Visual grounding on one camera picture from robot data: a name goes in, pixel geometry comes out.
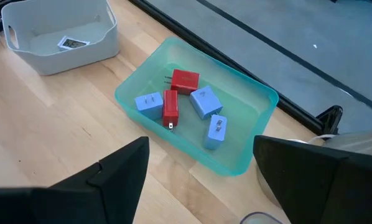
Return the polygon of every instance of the teal plastic tray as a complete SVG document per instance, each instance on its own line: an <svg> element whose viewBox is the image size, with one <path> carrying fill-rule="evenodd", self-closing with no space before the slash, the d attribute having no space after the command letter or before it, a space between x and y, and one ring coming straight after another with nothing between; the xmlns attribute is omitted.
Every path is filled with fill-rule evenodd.
<svg viewBox="0 0 372 224"><path fill-rule="evenodd" d="M215 151L205 149L204 137L210 119L201 120L189 96L179 95L179 123L172 132L162 120L150 120L136 109L135 97L170 88L164 77L175 68L198 72L198 87L210 85L223 105L219 115L226 116L225 140ZM127 115L148 130L220 175L246 172L253 158L254 136L262 134L279 97L277 93L193 48L169 37L116 89L115 97Z"/></svg>

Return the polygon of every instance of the gray floor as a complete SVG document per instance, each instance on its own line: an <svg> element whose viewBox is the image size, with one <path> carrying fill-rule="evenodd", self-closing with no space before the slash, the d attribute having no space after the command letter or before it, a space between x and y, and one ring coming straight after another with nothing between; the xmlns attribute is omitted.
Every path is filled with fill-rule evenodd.
<svg viewBox="0 0 372 224"><path fill-rule="evenodd" d="M148 0L303 109L340 105L340 132L372 129L372 109L196 0ZM339 0L208 0L372 101L372 5Z"/></svg>

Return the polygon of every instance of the wooden tabletop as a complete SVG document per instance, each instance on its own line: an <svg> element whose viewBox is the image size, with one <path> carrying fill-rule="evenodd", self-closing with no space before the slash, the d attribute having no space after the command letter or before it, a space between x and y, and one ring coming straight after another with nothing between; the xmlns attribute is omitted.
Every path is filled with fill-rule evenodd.
<svg viewBox="0 0 372 224"><path fill-rule="evenodd" d="M288 223L262 193L255 161L241 176L217 176L126 116L115 88L174 34L127 0L110 3L121 45L114 58L41 77L0 38L0 187L50 186L149 136L135 223L239 223L257 211ZM264 134L304 141L314 136L279 109Z"/></svg>

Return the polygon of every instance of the blue power adapter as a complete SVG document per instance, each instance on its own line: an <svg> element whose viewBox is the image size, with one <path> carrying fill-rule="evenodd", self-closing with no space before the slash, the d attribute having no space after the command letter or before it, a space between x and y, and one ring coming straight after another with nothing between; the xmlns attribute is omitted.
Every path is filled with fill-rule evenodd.
<svg viewBox="0 0 372 224"><path fill-rule="evenodd" d="M161 94L159 92L138 96L135 98L137 110L144 116L155 120L162 117L162 107L164 102L162 101Z"/></svg>
<svg viewBox="0 0 372 224"><path fill-rule="evenodd" d="M201 119L207 119L210 115L219 113L222 110L222 104L210 86L192 92L190 94L190 101Z"/></svg>
<svg viewBox="0 0 372 224"><path fill-rule="evenodd" d="M204 146L207 149L217 149L225 140L226 125L228 120L224 116L212 115L210 127L205 137Z"/></svg>

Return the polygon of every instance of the white storage bin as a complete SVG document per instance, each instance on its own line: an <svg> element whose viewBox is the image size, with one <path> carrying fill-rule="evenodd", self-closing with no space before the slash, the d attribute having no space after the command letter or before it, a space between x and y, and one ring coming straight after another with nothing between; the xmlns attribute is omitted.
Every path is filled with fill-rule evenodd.
<svg viewBox="0 0 372 224"><path fill-rule="evenodd" d="M7 46L40 75L51 75L115 56L117 20L106 0L28 0L2 9ZM9 27L18 47L11 41ZM64 37L90 42L60 51Z"/></svg>

